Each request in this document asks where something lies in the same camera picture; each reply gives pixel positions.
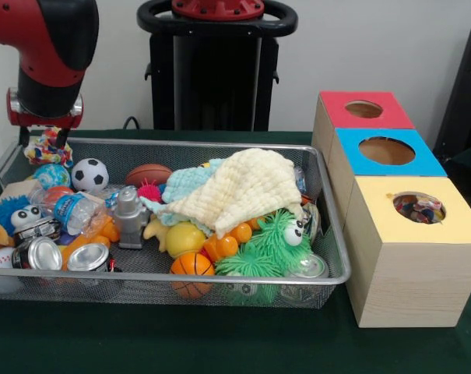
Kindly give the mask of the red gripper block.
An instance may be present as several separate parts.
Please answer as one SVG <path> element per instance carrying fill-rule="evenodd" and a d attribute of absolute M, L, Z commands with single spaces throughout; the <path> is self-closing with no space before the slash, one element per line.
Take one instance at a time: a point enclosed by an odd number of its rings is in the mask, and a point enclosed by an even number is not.
<path fill-rule="evenodd" d="M 27 147 L 30 142 L 30 130 L 33 125 L 55 126 L 60 128 L 57 134 L 55 146 L 64 148 L 70 129 L 79 127 L 83 118 L 84 103 L 83 96 L 79 94 L 72 109 L 67 115 L 60 118 L 45 118 L 34 115 L 21 105 L 16 87 L 10 87 L 6 94 L 7 115 L 11 125 L 19 127 L 19 145 Z"/>

